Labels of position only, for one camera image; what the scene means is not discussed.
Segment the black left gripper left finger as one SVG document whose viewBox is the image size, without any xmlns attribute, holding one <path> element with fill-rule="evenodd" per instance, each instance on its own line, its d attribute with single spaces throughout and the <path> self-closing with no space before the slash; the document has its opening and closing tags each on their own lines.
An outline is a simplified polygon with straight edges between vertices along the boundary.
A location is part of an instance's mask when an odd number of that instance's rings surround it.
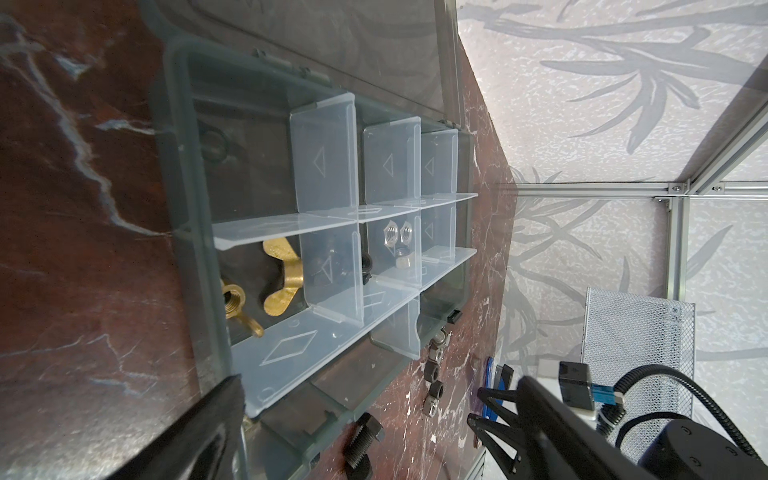
<svg viewBox="0 0 768 480">
<path fill-rule="evenodd" d="M 245 395 L 239 375 L 225 378 L 112 479 L 233 479 Z"/>
</svg>

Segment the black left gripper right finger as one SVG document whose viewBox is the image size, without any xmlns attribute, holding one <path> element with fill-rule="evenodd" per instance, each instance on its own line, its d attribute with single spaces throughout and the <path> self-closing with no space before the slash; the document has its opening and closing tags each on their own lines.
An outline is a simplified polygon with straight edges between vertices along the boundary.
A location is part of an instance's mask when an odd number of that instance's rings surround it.
<svg viewBox="0 0 768 480">
<path fill-rule="evenodd" d="M 517 384 L 524 456 L 534 479 L 651 479 L 536 379 Z"/>
</svg>

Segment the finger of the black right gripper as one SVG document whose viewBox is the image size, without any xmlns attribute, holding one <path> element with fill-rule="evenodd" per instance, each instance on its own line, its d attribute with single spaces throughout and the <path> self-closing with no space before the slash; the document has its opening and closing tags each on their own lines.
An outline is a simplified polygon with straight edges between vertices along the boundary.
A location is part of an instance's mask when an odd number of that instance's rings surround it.
<svg viewBox="0 0 768 480">
<path fill-rule="evenodd" d="M 503 479 L 527 479 L 528 461 L 522 430 L 470 413 L 467 424 L 483 444 Z"/>
<path fill-rule="evenodd" d="M 477 396 L 483 404 L 483 417 L 488 420 L 517 420 L 518 414 L 505 406 L 506 403 L 515 405 L 516 390 L 501 390 L 481 387 Z"/>
</svg>

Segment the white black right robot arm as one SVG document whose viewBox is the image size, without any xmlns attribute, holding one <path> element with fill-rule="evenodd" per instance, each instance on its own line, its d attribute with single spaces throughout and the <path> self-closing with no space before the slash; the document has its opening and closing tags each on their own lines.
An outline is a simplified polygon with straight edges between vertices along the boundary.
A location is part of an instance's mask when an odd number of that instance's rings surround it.
<svg viewBox="0 0 768 480">
<path fill-rule="evenodd" d="M 714 399 L 682 372 L 636 367 L 610 386 L 588 365 L 562 361 L 559 392 L 525 376 L 514 390 L 481 388 L 496 417 L 467 424 L 508 479 L 764 479 L 767 465 Z M 627 394 L 649 377 L 667 377 L 718 421 L 716 431 L 671 411 L 627 419 Z"/>
</svg>

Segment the blue stapler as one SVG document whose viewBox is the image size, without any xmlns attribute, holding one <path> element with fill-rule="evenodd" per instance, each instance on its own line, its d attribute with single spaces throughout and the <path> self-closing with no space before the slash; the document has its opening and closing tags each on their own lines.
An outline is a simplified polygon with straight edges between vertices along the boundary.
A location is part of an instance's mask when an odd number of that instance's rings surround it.
<svg viewBox="0 0 768 480">
<path fill-rule="evenodd" d="M 514 376 L 514 369 L 507 364 L 497 364 L 493 357 L 488 357 L 485 364 L 483 387 L 496 390 L 510 390 Z M 482 416 L 488 420 L 496 421 L 498 415 L 485 403 L 482 407 Z"/>
</svg>

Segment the black hex nut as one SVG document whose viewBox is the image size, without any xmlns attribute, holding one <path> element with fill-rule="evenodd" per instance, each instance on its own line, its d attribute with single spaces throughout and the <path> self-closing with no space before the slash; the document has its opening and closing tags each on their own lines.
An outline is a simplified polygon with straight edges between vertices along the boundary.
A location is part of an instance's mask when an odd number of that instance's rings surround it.
<svg viewBox="0 0 768 480">
<path fill-rule="evenodd" d="M 444 393 L 444 384 L 439 380 L 440 365 L 434 360 L 428 360 L 424 367 L 424 379 L 429 385 L 429 395 L 441 399 Z"/>
</svg>

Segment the black hex bolt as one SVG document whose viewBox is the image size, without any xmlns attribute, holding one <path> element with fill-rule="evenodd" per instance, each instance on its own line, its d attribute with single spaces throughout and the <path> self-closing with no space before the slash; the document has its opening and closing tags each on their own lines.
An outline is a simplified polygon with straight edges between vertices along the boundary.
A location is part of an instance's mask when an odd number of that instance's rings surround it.
<svg viewBox="0 0 768 480">
<path fill-rule="evenodd" d="M 384 436 L 385 430 L 379 420 L 369 412 L 363 413 L 356 421 L 354 435 L 343 450 L 345 469 L 359 469 L 373 442 L 380 442 Z"/>
</svg>

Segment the gold wing nut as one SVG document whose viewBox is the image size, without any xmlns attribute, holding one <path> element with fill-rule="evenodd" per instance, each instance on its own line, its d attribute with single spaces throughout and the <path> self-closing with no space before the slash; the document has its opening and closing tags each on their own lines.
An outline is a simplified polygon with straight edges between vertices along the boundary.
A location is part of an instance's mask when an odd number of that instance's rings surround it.
<svg viewBox="0 0 768 480">
<path fill-rule="evenodd" d="M 278 317 L 285 313 L 298 291 L 304 286 L 303 263 L 285 237 L 265 240 L 263 249 L 268 256 L 282 263 L 281 287 L 270 293 L 263 302 L 265 313 L 271 317 Z"/>
<path fill-rule="evenodd" d="M 264 328 L 252 317 L 245 313 L 244 307 L 247 296 L 242 287 L 237 284 L 220 281 L 222 295 L 224 297 L 225 316 L 228 320 L 234 319 L 247 328 L 256 338 L 264 336 Z"/>
</svg>

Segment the silver nut in box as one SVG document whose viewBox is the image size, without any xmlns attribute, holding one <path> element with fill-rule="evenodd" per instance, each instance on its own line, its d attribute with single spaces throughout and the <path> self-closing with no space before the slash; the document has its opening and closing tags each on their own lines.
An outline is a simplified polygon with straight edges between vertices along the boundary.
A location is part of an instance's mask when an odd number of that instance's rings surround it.
<svg viewBox="0 0 768 480">
<path fill-rule="evenodd" d="M 398 225 L 395 221 L 390 220 L 384 227 L 383 233 L 384 245 L 395 249 L 400 246 L 409 246 L 412 243 L 414 228 L 409 221 L 404 221 L 401 225 Z"/>
</svg>

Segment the grey compartment organizer box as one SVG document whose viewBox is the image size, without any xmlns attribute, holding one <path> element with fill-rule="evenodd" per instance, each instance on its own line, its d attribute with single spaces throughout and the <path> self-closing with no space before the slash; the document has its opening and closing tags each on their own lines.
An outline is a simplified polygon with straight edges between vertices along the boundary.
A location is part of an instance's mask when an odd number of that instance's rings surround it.
<svg viewBox="0 0 768 480">
<path fill-rule="evenodd" d="M 143 1 L 200 388 L 241 377 L 233 479 L 299 479 L 467 299 L 473 197 L 452 1 Z M 409 246 L 384 245 L 393 220 Z M 263 302 L 285 237 L 304 286 Z M 256 338 L 225 316 L 243 288 Z"/>
</svg>

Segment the aluminium horizontal frame bar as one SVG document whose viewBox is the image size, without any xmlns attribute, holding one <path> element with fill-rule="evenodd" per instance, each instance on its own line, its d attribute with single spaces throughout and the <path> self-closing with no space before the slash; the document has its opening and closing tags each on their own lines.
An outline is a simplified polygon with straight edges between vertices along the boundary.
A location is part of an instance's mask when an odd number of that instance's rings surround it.
<svg viewBox="0 0 768 480">
<path fill-rule="evenodd" d="M 685 196 L 686 183 L 626 182 L 626 183 L 518 183 L 517 195 L 522 198 L 582 198 L 582 199 L 643 199 Z"/>
</svg>

